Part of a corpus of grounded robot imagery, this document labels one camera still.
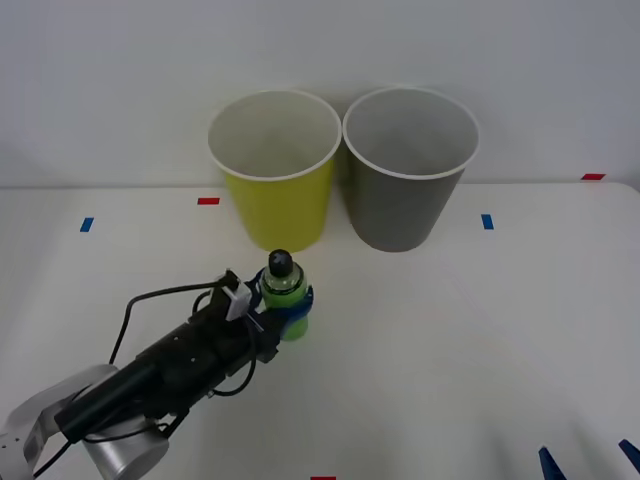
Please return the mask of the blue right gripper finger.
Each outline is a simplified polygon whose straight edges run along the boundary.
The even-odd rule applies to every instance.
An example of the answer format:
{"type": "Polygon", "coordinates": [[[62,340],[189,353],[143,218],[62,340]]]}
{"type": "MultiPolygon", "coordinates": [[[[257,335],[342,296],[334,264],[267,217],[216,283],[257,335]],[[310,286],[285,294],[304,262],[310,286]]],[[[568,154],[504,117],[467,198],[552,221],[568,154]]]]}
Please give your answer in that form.
{"type": "Polygon", "coordinates": [[[539,449],[538,456],[544,480],[567,480],[566,476],[546,447],[539,449]]]}
{"type": "Polygon", "coordinates": [[[627,439],[621,440],[618,445],[635,470],[640,473],[640,450],[627,439]]]}

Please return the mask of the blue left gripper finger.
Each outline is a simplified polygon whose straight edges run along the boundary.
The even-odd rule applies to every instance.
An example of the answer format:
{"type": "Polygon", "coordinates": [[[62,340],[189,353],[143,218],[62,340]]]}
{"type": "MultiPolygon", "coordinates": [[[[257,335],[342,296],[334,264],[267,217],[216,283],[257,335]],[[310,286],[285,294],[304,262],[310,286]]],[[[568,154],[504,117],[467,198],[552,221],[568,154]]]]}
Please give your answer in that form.
{"type": "Polygon", "coordinates": [[[308,331],[308,315],[314,303],[314,290],[308,286],[302,297],[292,305],[276,307],[273,312],[285,320],[280,332],[282,341],[296,341],[301,339],[308,331]]]}
{"type": "Polygon", "coordinates": [[[263,269],[260,269],[256,275],[247,282],[247,287],[251,292],[251,299],[249,301],[249,311],[255,312],[263,300],[263,294],[261,291],[261,279],[263,276],[263,269]]]}

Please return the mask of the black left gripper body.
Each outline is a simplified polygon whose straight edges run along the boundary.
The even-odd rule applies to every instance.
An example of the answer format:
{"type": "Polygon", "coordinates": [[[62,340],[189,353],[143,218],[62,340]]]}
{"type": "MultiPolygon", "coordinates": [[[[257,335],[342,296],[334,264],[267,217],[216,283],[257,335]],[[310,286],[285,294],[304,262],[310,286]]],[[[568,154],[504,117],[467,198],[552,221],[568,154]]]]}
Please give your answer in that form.
{"type": "Polygon", "coordinates": [[[207,365],[208,379],[226,379],[249,367],[249,377],[256,364],[269,363],[278,353],[280,315],[273,311],[249,310],[227,321],[228,301],[192,309],[189,324],[195,327],[195,338],[203,345],[204,357],[196,357],[207,365]]]}

